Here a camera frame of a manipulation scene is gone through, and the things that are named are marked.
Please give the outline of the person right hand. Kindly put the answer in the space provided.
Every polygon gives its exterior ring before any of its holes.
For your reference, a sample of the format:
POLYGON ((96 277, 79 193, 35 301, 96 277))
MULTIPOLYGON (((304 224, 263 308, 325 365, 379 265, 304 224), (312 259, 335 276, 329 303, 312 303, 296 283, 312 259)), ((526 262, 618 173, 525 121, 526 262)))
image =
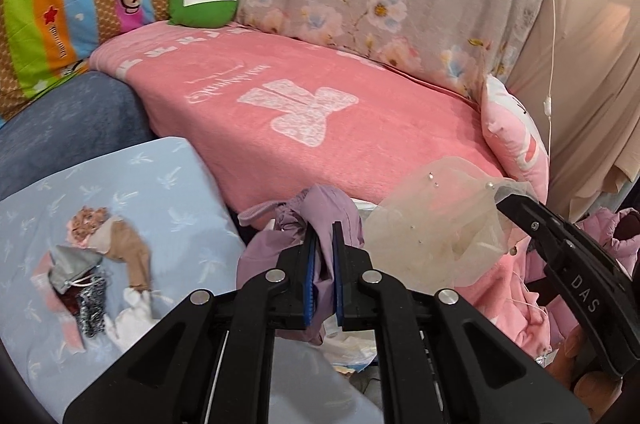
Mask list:
POLYGON ((547 372, 588 408, 591 422, 597 423, 622 393, 623 380, 608 372, 591 371, 577 380, 577 358, 587 344, 587 335, 580 326, 561 343, 547 372))

